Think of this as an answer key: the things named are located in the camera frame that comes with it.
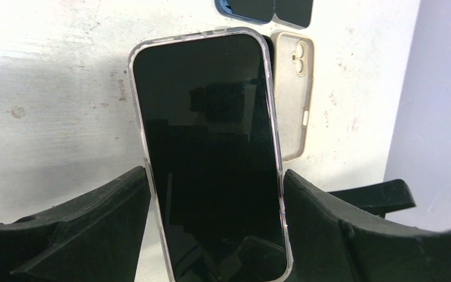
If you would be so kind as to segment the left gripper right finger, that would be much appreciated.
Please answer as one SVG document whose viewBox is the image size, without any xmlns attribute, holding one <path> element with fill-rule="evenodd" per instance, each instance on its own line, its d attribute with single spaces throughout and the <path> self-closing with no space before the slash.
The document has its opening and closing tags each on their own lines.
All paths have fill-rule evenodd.
<svg viewBox="0 0 451 282">
<path fill-rule="evenodd" d="M 451 281 L 451 231 L 370 214 L 292 170 L 284 201 L 296 281 Z"/>
</svg>

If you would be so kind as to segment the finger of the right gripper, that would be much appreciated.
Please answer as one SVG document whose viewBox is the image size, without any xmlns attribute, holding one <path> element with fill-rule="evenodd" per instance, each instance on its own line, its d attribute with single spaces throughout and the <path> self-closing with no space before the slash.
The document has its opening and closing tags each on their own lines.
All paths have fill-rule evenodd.
<svg viewBox="0 0 451 282">
<path fill-rule="evenodd" d="M 329 194 L 381 218 L 385 218 L 388 213 L 416 207 L 409 186 L 402 179 L 332 191 Z"/>
</svg>

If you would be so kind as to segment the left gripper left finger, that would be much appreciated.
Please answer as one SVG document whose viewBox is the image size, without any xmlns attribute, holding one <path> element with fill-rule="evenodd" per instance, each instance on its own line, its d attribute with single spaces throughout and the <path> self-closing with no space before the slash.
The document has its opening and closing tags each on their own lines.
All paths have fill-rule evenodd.
<svg viewBox="0 0 451 282">
<path fill-rule="evenodd" d="M 0 281 L 134 281 L 150 200 L 138 166 L 72 200 L 0 223 Z"/>
</svg>

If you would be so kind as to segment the phone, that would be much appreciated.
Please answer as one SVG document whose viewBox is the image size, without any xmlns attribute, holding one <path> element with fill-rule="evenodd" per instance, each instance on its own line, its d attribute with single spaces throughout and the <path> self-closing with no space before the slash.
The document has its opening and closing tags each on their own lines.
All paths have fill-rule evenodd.
<svg viewBox="0 0 451 282">
<path fill-rule="evenodd" d="M 136 45 L 130 84 L 170 281 L 293 267 L 268 46 L 225 28 Z"/>
<path fill-rule="evenodd" d="M 257 24 L 267 24 L 274 16 L 274 0 L 215 0 L 219 13 Z"/>
</svg>

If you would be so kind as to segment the beige phone case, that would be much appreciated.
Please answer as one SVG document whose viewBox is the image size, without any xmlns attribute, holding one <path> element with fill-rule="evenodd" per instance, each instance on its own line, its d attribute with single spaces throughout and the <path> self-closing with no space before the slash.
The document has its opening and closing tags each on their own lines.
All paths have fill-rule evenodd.
<svg viewBox="0 0 451 282">
<path fill-rule="evenodd" d="M 305 149 L 314 80 L 314 44 L 304 35 L 279 32 L 274 43 L 274 97 L 283 162 L 301 157 Z"/>
</svg>

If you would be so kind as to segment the black smartphone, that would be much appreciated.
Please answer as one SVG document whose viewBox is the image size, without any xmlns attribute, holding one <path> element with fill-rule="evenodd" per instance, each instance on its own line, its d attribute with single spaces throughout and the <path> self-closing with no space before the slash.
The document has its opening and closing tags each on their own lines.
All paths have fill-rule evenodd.
<svg viewBox="0 0 451 282">
<path fill-rule="evenodd" d="M 275 0 L 274 21 L 297 29 L 309 27 L 313 0 Z"/>
</svg>

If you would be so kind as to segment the black phone case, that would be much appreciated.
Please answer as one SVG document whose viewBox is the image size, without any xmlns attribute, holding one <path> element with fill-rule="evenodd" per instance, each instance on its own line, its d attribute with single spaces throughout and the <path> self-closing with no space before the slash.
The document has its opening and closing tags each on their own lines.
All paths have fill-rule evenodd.
<svg viewBox="0 0 451 282">
<path fill-rule="evenodd" d="M 274 76 L 274 73 L 275 73 L 275 46 L 274 46 L 272 39 L 269 36 L 263 35 L 263 38 L 265 39 L 267 46 L 268 46 L 271 72 L 272 72 L 272 76 Z"/>
</svg>

